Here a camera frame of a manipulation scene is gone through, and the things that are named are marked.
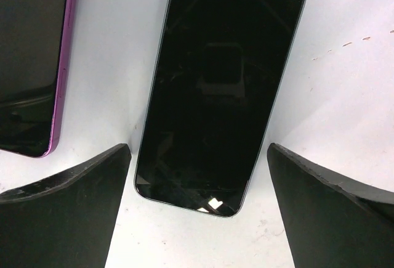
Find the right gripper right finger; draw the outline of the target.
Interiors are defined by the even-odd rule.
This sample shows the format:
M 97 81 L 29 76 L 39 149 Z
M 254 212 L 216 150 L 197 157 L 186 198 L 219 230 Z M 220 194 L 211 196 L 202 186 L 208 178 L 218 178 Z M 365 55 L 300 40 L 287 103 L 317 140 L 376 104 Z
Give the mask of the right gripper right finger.
M 393 267 L 393 193 L 270 144 L 267 160 L 295 267 Z

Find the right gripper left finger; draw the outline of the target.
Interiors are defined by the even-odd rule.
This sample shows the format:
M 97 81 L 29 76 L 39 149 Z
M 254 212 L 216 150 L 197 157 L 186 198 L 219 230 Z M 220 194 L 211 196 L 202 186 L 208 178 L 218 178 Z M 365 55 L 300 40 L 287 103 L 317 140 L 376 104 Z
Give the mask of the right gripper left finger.
M 1 193 L 1 267 L 105 267 L 130 162 L 118 144 Z

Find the black phone teal edge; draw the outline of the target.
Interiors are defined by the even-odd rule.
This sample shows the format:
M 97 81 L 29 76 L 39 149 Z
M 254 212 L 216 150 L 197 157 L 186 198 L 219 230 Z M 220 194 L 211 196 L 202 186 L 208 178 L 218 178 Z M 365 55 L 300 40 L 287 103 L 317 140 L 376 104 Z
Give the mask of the black phone teal edge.
M 168 0 L 134 185 L 219 217 L 240 209 L 305 0 Z

